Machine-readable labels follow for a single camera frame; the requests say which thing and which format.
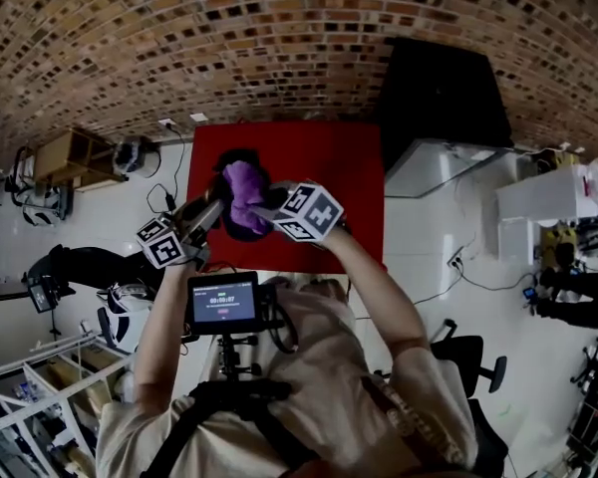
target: white metal rack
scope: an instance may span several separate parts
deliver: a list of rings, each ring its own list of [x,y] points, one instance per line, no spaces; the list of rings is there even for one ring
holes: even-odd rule
[[[86,346],[96,346],[99,350],[107,352],[112,357],[115,357],[115,362],[97,372],[88,371],[82,366],[81,358],[81,349]],[[71,358],[66,356],[66,354],[75,351],[77,351],[79,362],[74,362]],[[95,334],[85,334],[79,337],[70,337],[59,340],[57,342],[39,346],[36,349],[31,350],[31,352],[32,354],[27,358],[1,365],[0,376],[21,370],[25,373],[27,379],[30,382],[34,382],[44,393],[43,397],[37,401],[27,402],[20,398],[11,397],[5,394],[4,391],[0,392],[0,405],[7,413],[7,415],[0,418],[0,431],[12,426],[17,427],[20,436],[29,445],[33,455],[44,469],[44,473],[49,477],[58,478],[59,473],[49,459],[47,448],[40,446],[26,422],[26,420],[32,416],[57,405],[62,412],[64,424],[66,425],[67,430],[71,433],[76,445],[80,451],[95,464],[95,455],[87,444],[84,434],[80,429],[78,419],[76,418],[69,398],[84,391],[98,381],[106,384],[107,388],[109,388],[107,377],[130,365],[134,356],[126,356],[109,349],[106,342],[100,336]],[[55,387],[36,370],[37,365],[51,358],[59,359],[70,366],[75,367],[79,371],[79,377],[81,379],[63,389]],[[0,477],[9,478],[10,476],[11,474],[0,462]]]

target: person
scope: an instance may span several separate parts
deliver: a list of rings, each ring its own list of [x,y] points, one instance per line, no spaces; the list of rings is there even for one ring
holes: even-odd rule
[[[540,285],[553,289],[550,299],[536,302],[538,316],[564,321],[570,326],[598,330],[598,273],[571,274],[547,268],[540,277]],[[553,301],[559,291],[570,291],[592,298],[592,301],[579,303],[559,303]]]
[[[320,459],[289,470],[252,422],[217,412],[186,440],[169,476],[473,476],[477,444],[456,365],[434,358],[413,303],[350,234],[335,228],[323,245],[342,263],[392,355],[390,382],[368,371],[340,285],[278,286],[299,351],[282,354],[262,333],[258,346],[239,349],[241,362],[292,384],[270,412]],[[194,403],[189,396],[171,401],[189,276],[185,266],[167,269],[137,354],[135,402],[103,411],[99,477],[140,476]],[[202,380],[221,380],[218,368],[215,339]]]

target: black pants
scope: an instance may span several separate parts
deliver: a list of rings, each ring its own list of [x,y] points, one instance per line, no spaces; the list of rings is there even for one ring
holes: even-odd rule
[[[556,273],[550,287],[557,290],[572,291],[593,301],[583,303],[555,303],[549,300],[539,301],[536,313],[540,317],[558,319],[571,326],[598,330],[598,273],[569,275]]]

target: purple cloth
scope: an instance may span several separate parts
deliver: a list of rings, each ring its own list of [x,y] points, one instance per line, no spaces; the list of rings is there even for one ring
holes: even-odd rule
[[[235,161],[227,165],[222,173],[233,196],[230,219],[237,225],[252,230],[255,234],[266,234],[270,224],[250,212],[250,206],[264,201],[263,191],[267,188],[266,182],[257,168],[246,161]]]

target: red tablecloth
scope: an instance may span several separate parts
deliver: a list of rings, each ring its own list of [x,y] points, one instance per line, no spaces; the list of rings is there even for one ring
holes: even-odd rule
[[[379,262],[383,256],[384,171],[379,128],[352,122],[266,122],[208,125],[195,132],[188,199],[199,196],[221,154],[253,148],[272,182],[313,180],[343,205],[354,236]],[[273,232],[237,242],[223,228],[208,236],[210,262],[238,268],[302,273],[343,272],[329,252]]]

